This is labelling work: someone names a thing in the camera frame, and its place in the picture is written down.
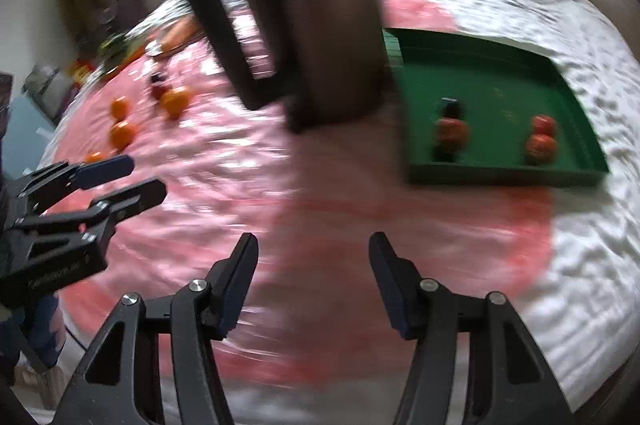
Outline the red fruit in tray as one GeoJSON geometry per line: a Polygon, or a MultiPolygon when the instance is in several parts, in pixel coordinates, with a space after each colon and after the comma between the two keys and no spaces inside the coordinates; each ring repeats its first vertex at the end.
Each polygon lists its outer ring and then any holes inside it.
{"type": "Polygon", "coordinates": [[[552,163],[558,151],[558,142],[548,134],[533,133],[526,141],[525,157],[528,163],[544,165],[552,163]]]}
{"type": "Polygon", "coordinates": [[[554,138],[557,129],[558,125],[556,125],[555,120],[551,116],[536,115],[532,118],[533,134],[542,134],[543,136],[554,138]]]}

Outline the white bed sheet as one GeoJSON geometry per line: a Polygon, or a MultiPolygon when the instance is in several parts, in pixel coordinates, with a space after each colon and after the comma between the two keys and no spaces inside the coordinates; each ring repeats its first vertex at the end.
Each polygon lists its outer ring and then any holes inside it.
{"type": "Polygon", "coordinates": [[[242,424],[387,424],[412,346],[390,327],[368,260],[372,233],[452,291],[508,296],[578,408],[639,341],[639,65],[587,0],[388,0],[394,21],[445,50],[382,108],[351,124],[290,133],[282,108],[247,111],[205,41],[166,64],[192,102],[167,122],[141,59],[94,84],[67,115],[53,159],[106,151],[110,103],[138,128],[134,177],[165,202],[117,231],[107,270],[64,289],[68,325],[90,339],[122,293],[173,292],[243,232],[260,256],[239,324],[215,348],[242,424]],[[431,150],[444,96],[459,98],[472,164],[523,162],[536,115],[558,126],[554,167],[603,152],[593,189],[436,188],[407,182],[406,119],[431,150]]]}

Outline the large wrinkled orange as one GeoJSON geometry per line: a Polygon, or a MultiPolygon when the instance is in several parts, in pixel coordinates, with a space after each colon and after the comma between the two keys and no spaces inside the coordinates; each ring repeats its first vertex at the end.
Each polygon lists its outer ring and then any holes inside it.
{"type": "Polygon", "coordinates": [[[169,120],[179,119],[190,106],[192,92],[186,86],[167,89],[160,97],[160,107],[169,120]]]}

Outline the red fruit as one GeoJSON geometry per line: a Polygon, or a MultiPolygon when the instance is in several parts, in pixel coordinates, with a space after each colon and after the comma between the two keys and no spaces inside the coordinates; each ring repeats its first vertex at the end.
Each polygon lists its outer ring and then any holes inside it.
{"type": "Polygon", "coordinates": [[[151,87],[151,94],[153,99],[156,102],[160,102],[160,99],[163,98],[163,95],[165,93],[168,93],[168,91],[171,89],[170,86],[168,86],[167,84],[165,84],[163,81],[161,82],[153,82],[152,87],[151,87]]]}
{"type": "Polygon", "coordinates": [[[557,129],[558,125],[556,125],[555,120],[551,116],[536,115],[532,118],[533,134],[542,134],[543,136],[554,138],[557,129]]]}
{"type": "Polygon", "coordinates": [[[442,117],[435,122],[435,142],[439,148],[459,152],[469,142],[468,124],[458,118],[442,117]]]}
{"type": "Polygon", "coordinates": [[[525,157],[528,163],[544,165],[552,163],[558,151],[558,142],[548,134],[533,133],[526,141],[525,157]]]}

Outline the green tray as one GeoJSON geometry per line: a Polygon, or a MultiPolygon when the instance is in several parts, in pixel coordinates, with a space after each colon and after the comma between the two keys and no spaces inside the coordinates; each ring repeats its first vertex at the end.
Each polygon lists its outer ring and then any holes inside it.
{"type": "Polygon", "coordinates": [[[608,163],[588,117],[553,62],[498,41],[390,28],[384,35],[400,101],[407,180],[420,185],[595,186],[608,163]],[[532,118],[558,129],[552,163],[528,163],[532,118]],[[456,163],[434,162],[435,122],[464,120],[469,142],[456,163]]]}

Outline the dark plum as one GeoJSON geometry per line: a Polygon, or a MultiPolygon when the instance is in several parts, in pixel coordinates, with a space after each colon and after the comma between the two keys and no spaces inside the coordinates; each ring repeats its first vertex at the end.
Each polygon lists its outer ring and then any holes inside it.
{"type": "Polygon", "coordinates": [[[456,163],[458,159],[458,150],[450,148],[447,145],[434,145],[432,148],[432,159],[434,162],[456,163]]]}
{"type": "Polygon", "coordinates": [[[153,73],[150,76],[150,81],[152,85],[158,84],[159,82],[164,82],[167,79],[167,76],[164,73],[153,73]]]}

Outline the pink plastic sheet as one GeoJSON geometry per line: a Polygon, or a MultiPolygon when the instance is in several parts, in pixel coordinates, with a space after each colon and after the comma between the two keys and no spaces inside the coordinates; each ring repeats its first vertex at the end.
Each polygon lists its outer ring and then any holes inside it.
{"type": "Polygon", "coordinates": [[[172,85],[191,91],[166,119],[141,59],[80,98],[53,156],[110,154],[111,103],[136,127],[132,180],[159,177],[163,204],[118,226],[107,269],[67,287],[66,321],[91,338],[122,293],[175,292],[226,257],[241,234],[259,263],[238,325],[216,349],[230,379],[297,386],[403,369],[410,345],[390,327],[368,258],[384,232],[402,257],[456,293],[518,296],[552,256],[546,189],[413,188],[402,177],[393,103],[352,124],[290,133],[280,107],[247,111],[205,42],[174,56],[172,85]]]}

